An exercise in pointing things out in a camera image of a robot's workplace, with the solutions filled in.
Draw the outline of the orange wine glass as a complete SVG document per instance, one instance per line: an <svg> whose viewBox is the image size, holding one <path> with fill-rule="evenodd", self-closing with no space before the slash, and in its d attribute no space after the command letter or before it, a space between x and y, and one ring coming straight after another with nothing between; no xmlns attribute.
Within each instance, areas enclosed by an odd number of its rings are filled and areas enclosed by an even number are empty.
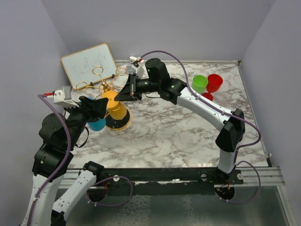
<svg viewBox="0 0 301 226"><path fill-rule="evenodd" d="M109 99L107 104L109 115L115 120L122 120L127 114L127 109L122 102L114 100L117 94L118 93L113 90L106 91L102 94L102 98L107 97Z"/></svg>

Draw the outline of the green wine glass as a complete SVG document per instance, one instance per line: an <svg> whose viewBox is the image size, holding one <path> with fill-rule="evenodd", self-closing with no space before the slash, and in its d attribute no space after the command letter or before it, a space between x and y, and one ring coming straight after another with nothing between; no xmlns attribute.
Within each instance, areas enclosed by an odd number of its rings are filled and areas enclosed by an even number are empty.
<svg viewBox="0 0 301 226"><path fill-rule="evenodd" d="M203 75L195 75L192 79L191 87L199 94L205 92L207 85L208 79Z"/></svg>

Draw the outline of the red wine glass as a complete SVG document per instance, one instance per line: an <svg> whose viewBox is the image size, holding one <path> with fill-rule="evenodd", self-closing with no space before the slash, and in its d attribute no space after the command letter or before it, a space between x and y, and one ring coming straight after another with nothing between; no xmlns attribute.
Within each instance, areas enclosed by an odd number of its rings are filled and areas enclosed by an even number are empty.
<svg viewBox="0 0 301 226"><path fill-rule="evenodd" d="M219 90L221 85L223 84L223 78L218 74L210 74L208 77L208 85L206 87L206 91L202 93L201 95L210 101L213 101L214 97L212 93Z"/></svg>

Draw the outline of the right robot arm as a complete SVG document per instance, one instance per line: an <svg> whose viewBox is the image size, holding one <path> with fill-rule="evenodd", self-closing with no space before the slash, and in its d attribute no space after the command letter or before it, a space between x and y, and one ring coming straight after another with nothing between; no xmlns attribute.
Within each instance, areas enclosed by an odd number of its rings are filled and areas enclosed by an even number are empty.
<svg viewBox="0 0 301 226"><path fill-rule="evenodd" d="M221 184L227 184L233 179L236 148L245 133L244 113L239 109L231 111L221 107L190 89L186 82L171 78L165 63L158 58L146 61L145 67L148 78L130 74L114 99L122 102L138 101L142 94L156 92L161 99L187 108L212 124L219 131L215 140L220 149L216 179Z"/></svg>

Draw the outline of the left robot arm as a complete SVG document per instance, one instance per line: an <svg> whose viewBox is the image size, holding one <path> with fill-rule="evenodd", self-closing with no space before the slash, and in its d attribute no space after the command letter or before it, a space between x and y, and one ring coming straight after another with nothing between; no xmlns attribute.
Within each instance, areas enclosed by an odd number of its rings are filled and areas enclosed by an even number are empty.
<svg viewBox="0 0 301 226"><path fill-rule="evenodd" d="M81 96L75 107L68 109L65 118L46 100L38 96L53 112L42 121L39 136L42 146L34 156L33 186L23 226L64 226L72 209L92 185L103 182L103 166L92 161L85 164L83 171L68 190L56 198L68 165L73 158L71 151L88 122L103 119L108 99L92 100Z"/></svg>

